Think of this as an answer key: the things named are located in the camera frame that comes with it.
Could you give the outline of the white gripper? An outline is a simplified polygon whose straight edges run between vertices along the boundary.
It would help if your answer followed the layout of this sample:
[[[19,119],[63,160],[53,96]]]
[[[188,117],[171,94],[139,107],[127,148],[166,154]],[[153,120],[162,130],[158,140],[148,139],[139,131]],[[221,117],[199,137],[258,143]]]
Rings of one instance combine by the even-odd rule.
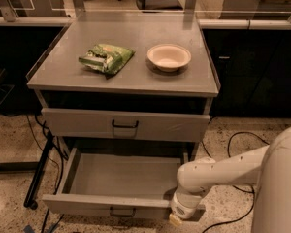
[[[169,214],[169,222],[175,227],[182,226],[182,219],[192,218],[201,201],[200,194],[192,194],[178,187],[170,202],[172,212]]]

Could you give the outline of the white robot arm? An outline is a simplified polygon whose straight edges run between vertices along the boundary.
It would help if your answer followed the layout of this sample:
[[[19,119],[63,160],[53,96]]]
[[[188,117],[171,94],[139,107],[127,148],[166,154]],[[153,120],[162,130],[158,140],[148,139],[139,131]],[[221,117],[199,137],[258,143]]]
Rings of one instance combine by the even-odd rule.
[[[174,225],[193,217],[216,185],[254,185],[251,233],[291,233],[291,127],[269,145],[228,159],[202,158],[178,168],[171,200]]]

